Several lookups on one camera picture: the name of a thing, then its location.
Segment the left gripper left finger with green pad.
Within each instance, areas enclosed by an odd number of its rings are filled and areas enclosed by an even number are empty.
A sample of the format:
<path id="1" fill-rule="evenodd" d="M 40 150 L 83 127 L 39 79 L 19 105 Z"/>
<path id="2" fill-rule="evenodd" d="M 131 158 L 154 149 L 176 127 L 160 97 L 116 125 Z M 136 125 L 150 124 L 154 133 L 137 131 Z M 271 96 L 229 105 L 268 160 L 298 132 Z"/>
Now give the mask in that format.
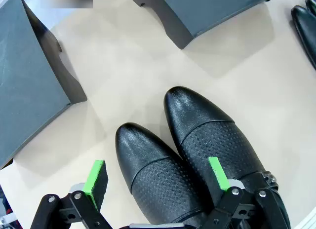
<path id="1" fill-rule="evenodd" d="M 42 197 L 31 224 L 32 229 L 69 229 L 82 223 L 86 229 L 111 229 L 100 213 L 108 184 L 106 164 L 94 161 L 87 180 L 60 198 L 56 194 Z"/>

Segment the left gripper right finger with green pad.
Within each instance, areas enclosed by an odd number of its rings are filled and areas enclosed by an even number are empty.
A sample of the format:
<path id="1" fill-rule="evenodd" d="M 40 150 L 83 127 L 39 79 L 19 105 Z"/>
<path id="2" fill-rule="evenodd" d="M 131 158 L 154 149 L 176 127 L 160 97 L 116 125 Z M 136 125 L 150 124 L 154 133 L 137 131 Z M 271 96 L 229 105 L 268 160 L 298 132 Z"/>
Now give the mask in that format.
<path id="1" fill-rule="evenodd" d="M 251 181 L 255 191 L 243 182 L 228 179 L 217 157 L 206 163 L 205 181 L 214 209 L 204 229 L 287 229 L 289 219 L 278 194 L 278 184 L 270 172 L 255 173 Z"/>

